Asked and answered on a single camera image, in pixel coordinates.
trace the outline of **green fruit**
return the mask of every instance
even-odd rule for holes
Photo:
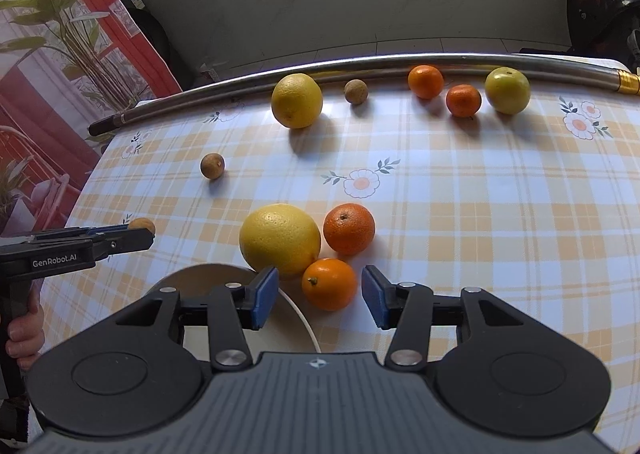
[[[496,111],[506,115],[520,113],[529,104],[531,87],[523,73],[513,68],[496,68],[484,82],[484,93]]]

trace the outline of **finger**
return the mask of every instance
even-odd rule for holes
[[[42,330],[43,324],[44,310],[42,306],[38,306],[37,313],[26,313],[13,319],[7,332],[13,342],[20,342],[35,337]]]
[[[28,357],[18,358],[16,360],[18,362],[18,367],[22,371],[29,371],[33,363],[40,358],[40,354],[36,353],[35,355],[29,355]]]
[[[23,358],[35,355],[43,346],[44,331],[40,330],[40,333],[36,336],[21,342],[8,340],[6,342],[6,352],[12,358]]]
[[[30,313],[37,313],[40,308],[40,290],[42,289],[42,280],[37,279],[31,283],[29,298],[27,299],[27,308]]]

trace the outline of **small brown fruit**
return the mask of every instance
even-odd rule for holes
[[[147,229],[154,236],[156,235],[156,226],[149,218],[135,218],[127,225],[128,229]]]
[[[200,162],[200,170],[204,177],[217,179],[225,172],[225,159],[217,153],[210,153]]]
[[[344,87],[344,98],[350,104],[362,104],[369,96],[369,89],[360,79],[350,80]]]

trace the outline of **plate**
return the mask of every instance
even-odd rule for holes
[[[242,267],[203,263],[167,275],[149,291],[174,287],[182,297],[200,297],[217,285],[248,285],[255,275],[254,271]],[[278,290],[276,302],[262,329],[243,331],[254,360],[263,351],[320,353],[318,340],[311,326],[298,306],[282,290]],[[206,326],[185,326],[182,345],[198,360],[209,360],[209,335]]]

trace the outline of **metal screw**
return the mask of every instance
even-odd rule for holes
[[[415,366],[422,361],[422,355],[413,349],[399,349],[391,353],[391,361],[398,366]]]
[[[239,349],[225,349],[216,354],[216,362],[223,366],[239,366],[246,360],[246,355]]]

